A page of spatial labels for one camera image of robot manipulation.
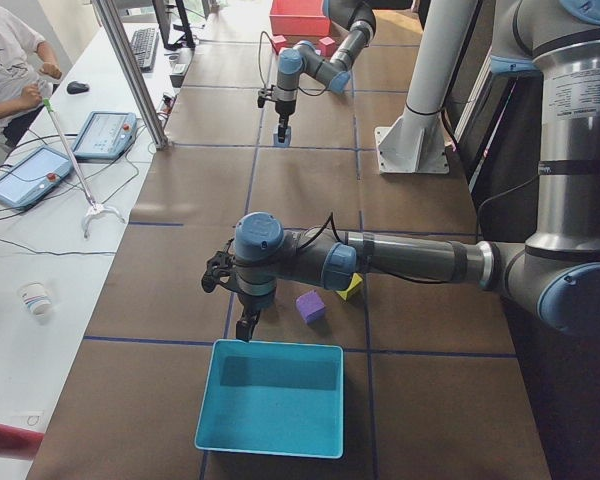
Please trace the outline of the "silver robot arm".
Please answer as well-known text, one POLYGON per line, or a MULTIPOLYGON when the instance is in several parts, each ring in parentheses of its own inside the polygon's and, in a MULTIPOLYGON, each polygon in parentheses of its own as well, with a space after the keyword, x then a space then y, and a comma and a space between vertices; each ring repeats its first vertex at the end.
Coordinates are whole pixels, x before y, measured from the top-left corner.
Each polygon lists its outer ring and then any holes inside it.
MULTIPOLYGON (((348 33, 327 59, 308 41, 283 50, 278 78, 262 100, 276 103, 278 140, 286 145, 301 74, 340 93, 357 56, 376 35, 375 1, 322 1, 322 12, 348 33)), ((479 1, 432 1, 415 80, 403 113, 375 133, 380 173, 443 172, 433 153, 434 120, 443 109, 479 1)), ((542 75, 537 174, 483 199, 476 243, 338 231, 333 214, 321 227, 286 230, 253 212, 229 241, 228 278, 243 311, 236 337, 252 338, 277 280, 344 290, 355 273, 379 273, 422 284, 474 283, 496 291, 564 334, 600 334, 600 1, 496 1, 490 68, 509 76, 542 75), (538 181, 536 228, 520 243, 477 241, 490 201, 538 181)))
POLYGON ((296 110, 300 77, 308 75, 324 86, 326 91, 341 93, 350 78, 353 64, 376 33, 376 19, 366 1, 324 1, 323 14, 347 32, 341 42, 323 40, 315 47, 301 40, 278 55, 276 83, 258 92, 258 106, 267 101, 275 104, 279 115, 273 133, 273 145, 286 147, 291 140, 289 120, 296 110))

